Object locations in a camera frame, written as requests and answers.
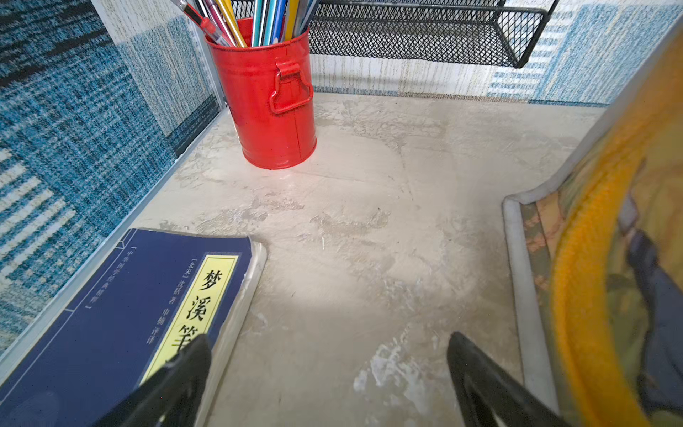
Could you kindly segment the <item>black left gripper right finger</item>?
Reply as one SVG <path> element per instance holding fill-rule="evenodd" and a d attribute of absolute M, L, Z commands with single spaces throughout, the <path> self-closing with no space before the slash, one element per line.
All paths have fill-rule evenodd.
<path fill-rule="evenodd" d="M 446 359 L 466 426 L 567 425 L 463 334 L 451 334 Z"/>

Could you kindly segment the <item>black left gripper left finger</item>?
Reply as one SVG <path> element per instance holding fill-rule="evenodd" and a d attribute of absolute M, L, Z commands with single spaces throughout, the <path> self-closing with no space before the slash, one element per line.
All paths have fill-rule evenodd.
<path fill-rule="evenodd" d="M 97 426 L 192 426 L 206 389 L 211 346 L 201 334 L 167 361 Z"/>

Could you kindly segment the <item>white canvas bag yellow handles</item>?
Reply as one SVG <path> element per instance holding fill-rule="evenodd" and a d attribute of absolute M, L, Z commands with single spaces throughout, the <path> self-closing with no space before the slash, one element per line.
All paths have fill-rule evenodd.
<path fill-rule="evenodd" d="M 523 384 L 571 426 L 682 423 L 682 26 L 503 201 Z"/>

